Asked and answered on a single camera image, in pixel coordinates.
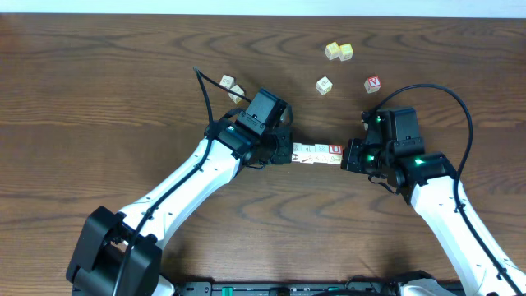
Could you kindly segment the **white block red print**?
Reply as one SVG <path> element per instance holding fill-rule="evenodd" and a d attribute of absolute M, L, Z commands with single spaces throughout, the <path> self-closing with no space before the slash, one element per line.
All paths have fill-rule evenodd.
<path fill-rule="evenodd" d="M 325 144 L 315 144 L 314 161 L 316 163 L 328 164 L 330 162 L 329 146 Z"/>

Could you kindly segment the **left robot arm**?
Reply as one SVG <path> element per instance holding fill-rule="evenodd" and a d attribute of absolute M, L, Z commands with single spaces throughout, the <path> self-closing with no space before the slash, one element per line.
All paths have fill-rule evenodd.
<path fill-rule="evenodd" d="M 171 237 L 212 193 L 244 168 L 289 164 L 292 107 L 265 89 L 247 109 L 212 121 L 191 156 L 160 185 L 120 211 L 86 219 L 66 278 L 75 295 L 175 295 L 160 273 Z"/>

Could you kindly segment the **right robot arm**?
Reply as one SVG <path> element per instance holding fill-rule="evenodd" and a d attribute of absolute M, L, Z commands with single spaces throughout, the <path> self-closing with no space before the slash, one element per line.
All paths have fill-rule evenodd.
<path fill-rule="evenodd" d="M 473 209 L 441 152 L 427 153 L 413 108 L 362 113 L 366 135 L 344 148 L 341 168 L 400 195 L 427 223 L 467 295 L 523 295 L 525 274 Z"/>

